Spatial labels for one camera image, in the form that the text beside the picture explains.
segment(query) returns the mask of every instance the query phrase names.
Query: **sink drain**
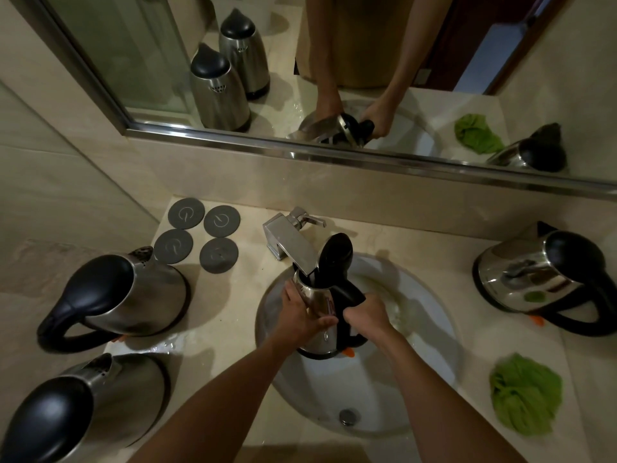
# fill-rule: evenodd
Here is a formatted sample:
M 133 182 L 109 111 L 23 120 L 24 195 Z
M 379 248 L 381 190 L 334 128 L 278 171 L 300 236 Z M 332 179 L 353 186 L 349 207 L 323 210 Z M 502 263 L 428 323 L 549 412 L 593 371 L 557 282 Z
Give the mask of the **sink drain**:
M 358 415 L 351 409 L 344 409 L 339 413 L 339 421 L 345 427 L 353 427 L 358 424 Z

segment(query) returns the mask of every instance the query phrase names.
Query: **person's left hand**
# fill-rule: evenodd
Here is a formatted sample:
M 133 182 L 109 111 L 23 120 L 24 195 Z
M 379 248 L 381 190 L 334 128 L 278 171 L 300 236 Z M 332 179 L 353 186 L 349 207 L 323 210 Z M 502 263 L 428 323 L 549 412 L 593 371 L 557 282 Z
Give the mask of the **person's left hand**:
M 360 117 L 360 122 L 371 120 L 374 123 L 375 129 L 370 137 L 371 139 L 381 138 L 390 133 L 397 106 L 398 104 L 382 95 L 366 108 Z
M 338 319 L 332 315 L 317 319 L 308 313 L 307 306 L 291 280 L 285 282 L 281 298 L 282 310 L 271 339 L 276 350 L 285 357 L 304 346 L 320 331 L 338 323 Z

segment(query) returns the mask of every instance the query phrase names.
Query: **brown tile floor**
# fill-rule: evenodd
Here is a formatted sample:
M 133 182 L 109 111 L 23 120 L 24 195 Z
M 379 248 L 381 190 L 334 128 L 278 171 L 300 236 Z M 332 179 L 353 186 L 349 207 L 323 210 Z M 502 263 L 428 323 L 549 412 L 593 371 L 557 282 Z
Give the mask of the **brown tile floor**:
M 47 354 L 36 328 L 54 306 L 70 276 L 100 255 L 96 249 L 27 240 L 0 266 L 0 436 L 11 416 L 40 383 L 103 351 Z

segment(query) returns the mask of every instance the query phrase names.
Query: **hand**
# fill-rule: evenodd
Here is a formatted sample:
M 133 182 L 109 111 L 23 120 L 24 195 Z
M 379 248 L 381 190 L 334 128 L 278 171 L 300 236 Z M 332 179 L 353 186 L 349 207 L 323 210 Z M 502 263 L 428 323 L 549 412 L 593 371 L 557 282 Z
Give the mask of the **hand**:
M 375 294 L 365 294 L 366 301 L 356 307 L 348 307 L 343 311 L 343 317 L 349 325 L 368 340 L 379 344 L 392 334 L 397 334 L 388 319 L 386 306 Z
M 317 89 L 315 120 L 322 120 L 330 116 L 340 115 L 343 112 L 343 102 L 336 88 L 328 91 Z
M 291 280 L 285 282 L 281 298 L 282 310 L 271 339 L 277 352 L 281 352 L 285 357 L 304 346 L 320 331 L 338 323 L 338 319 L 332 315 L 316 319 L 309 314 Z
M 381 138 L 390 133 L 390 128 L 392 128 L 392 122 L 394 121 L 394 114 L 397 107 L 397 103 L 385 98 L 382 95 L 379 99 L 375 100 L 374 103 L 366 108 L 364 113 L 362 113 L 360 122 L 364 122 L 364 120 L 371 120 L 374 123 L 375 129 L 370 137 L 371 139 Z

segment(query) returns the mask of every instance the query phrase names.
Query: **person's right arm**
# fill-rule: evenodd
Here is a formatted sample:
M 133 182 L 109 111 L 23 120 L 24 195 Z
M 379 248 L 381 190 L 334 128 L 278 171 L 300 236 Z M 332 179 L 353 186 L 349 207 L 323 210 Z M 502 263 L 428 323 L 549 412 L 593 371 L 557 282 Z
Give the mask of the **person's right arm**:
M 413 350 L 373 294 L 345 320 L 388 358 L 424 463 L 524 463 L 525 459 Z
M 309 63 L 317 83 L 317 120 L 343 112 L 343 103 L 336 85 L 332 54 L 332 23 L 334 0 L 306 0 Z

